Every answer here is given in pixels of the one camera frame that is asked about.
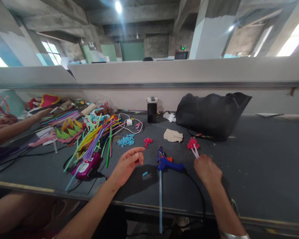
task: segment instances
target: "red pipe cleaner pieces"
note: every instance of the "red pipe cleaner pieces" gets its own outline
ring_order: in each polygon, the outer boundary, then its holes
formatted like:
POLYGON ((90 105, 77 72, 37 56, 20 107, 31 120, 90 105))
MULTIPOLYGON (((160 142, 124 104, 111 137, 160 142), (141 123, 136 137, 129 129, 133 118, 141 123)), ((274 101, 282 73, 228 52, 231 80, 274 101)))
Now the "red pipe cleaner pieces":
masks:
POLYGON ((153 139, 146 138, 146 139, 144 139, 143 142, 145 143, 145 148, 148 148, 148 145, 153 142, 153 139))

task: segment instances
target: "blue pipe cleaner pieces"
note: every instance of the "blue pipe cleaner pieces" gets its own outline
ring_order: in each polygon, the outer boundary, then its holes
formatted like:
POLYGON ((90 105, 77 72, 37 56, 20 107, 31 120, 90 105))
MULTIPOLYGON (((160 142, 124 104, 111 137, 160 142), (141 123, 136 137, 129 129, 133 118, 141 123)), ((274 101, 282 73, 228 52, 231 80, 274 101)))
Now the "blue pipe cleaner pieces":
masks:
POLYGON ((127 134, 126 137, 123 137, 122 139, 118 140, 119 146, 124 148, 126 145, 133 145, 135 143, 135 139, 133 138, 135 134, 127 134))

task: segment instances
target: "white device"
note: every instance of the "white device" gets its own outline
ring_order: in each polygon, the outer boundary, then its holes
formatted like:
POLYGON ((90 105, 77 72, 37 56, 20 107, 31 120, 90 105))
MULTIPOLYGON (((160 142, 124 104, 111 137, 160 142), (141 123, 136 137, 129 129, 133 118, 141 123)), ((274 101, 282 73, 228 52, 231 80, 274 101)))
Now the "white device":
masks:
POLYGON ((148 103, 157 103, 157 101, 158 101, 158 97, 147 97, 146 98, 146 101, 148 102, 148 103))
POLYGON ((127 123, 127 126, 131 126, 131 125, 133 125, 133 122, 132 122, 131 119, 128 119, 128 120, 126 121, 126 123, 127 123))

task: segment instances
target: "hand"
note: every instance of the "hand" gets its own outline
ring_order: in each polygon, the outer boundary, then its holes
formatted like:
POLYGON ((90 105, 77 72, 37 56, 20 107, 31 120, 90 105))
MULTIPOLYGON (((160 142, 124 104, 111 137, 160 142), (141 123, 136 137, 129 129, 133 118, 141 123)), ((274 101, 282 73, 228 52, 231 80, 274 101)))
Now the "hand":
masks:
POLYGON ((38 120, 42 119, 44 116, 48 115, 53 109, 52 108, 48 108, 45 110, 41 110, 38 113, 32 115, 31 117, 34 117, 38 120))
POLYGON ((202 154, 198 159, 195 159, 194 169, 205 187, 208 188, 211 184, 221 183, 223 172, 217 167, 212 159, 205 154, 202 154))
POLYGON ((132 148, 120 157, 110 176, 117 189, 126 183, 137 165, 143 165, 144 150, 144 147, 132 148))
POLYGON ((18 122, 18 119, 14 115, 5 115, 0 119, 0 128, 14 124, 16 122, 18 122))

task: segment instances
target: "charger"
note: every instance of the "charger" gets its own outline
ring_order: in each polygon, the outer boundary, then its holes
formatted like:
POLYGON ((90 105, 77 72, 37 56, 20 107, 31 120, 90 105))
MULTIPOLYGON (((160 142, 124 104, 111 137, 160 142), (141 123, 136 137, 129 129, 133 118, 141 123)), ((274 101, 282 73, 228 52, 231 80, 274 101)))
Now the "charger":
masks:
POLYGON ((126 121, 126 123, 127 123, 127 126, 131 126, 131 125, 133 125, 133 122, 132 122, 131 119, 128 119, 128 120, 126 121))

